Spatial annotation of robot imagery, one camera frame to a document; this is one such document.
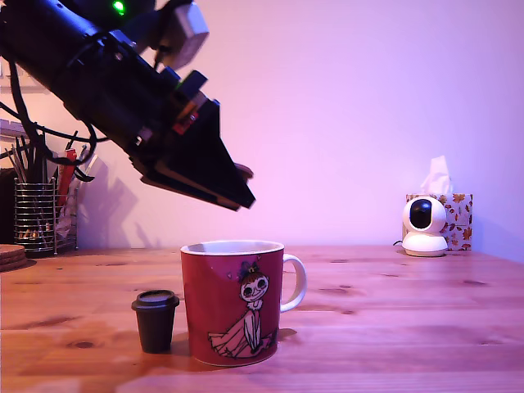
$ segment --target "mug rim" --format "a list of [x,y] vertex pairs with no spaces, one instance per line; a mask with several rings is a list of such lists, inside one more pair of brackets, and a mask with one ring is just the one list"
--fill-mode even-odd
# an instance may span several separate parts
[[[224,243],[258,243],[264,244],[268,248],[263,248],[261,250],[251,250],[251,251],[232,251],[232,252],[208,252],[208,251],[192,251],[191,247],[204,246],[204,245],[214,245],[214,244],[224,244]],[[259,255],[259,254],[268,254],[270,252],[280,251],[284,249],[284,245],[279,242],[271,242],[266,240],[214,240],[209,242],[198,242],[183,246],[180,248],[180,252],[188,255],[202,255],[202,256],[235,256],[235,255]]]

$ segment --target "red object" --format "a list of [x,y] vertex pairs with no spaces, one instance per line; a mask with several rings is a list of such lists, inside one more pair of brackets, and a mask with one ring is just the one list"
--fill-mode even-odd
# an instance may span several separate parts
[[184,135],[189,127],[198,119],[198,113],[194,112],[190,116],[187,116],[185,119],[181,120],[178,123],[173,125],[173,131],[179,135]]
[[283,246],[244,255],[205,255],[198,246],[182,249],[191,355],[220,366],[267,359],[277,351]]
[[[69,149],[65,151],[65,156],[72,162],[76,160],[76,150]],[[67,193],[69,192],[69,185],[73,178],[75,167],[73,165],[60,165],[58,171],[58,205],[63,206],[67,201]]]

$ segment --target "camera lens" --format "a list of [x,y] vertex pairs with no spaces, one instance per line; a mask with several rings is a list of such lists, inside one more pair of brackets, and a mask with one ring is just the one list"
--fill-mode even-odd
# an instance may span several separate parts
[[409,221],[418,229],[424,229],[431,224],[431,202],[427,199],[419,199],[411,205]]

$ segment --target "wooden table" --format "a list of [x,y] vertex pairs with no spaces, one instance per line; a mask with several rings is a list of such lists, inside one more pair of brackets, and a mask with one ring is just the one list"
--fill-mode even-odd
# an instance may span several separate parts
[[[141,352],[131,302],[183,299],[178,251],[77,252],[2,279],[3,392],[523,392],[524,264],[475,252],[413,258],[392,246],[288,247],[309,290],[282,315],[277,354],[214,368]],[[284,296],[293,272],[284,274]]]

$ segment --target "camera base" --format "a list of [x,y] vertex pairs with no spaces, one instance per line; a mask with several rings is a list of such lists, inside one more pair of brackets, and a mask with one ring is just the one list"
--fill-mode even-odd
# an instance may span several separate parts
[[409,232],[402,241],[406,254],[412,256],[443,256],[448,250],[444,237],[433,233]]

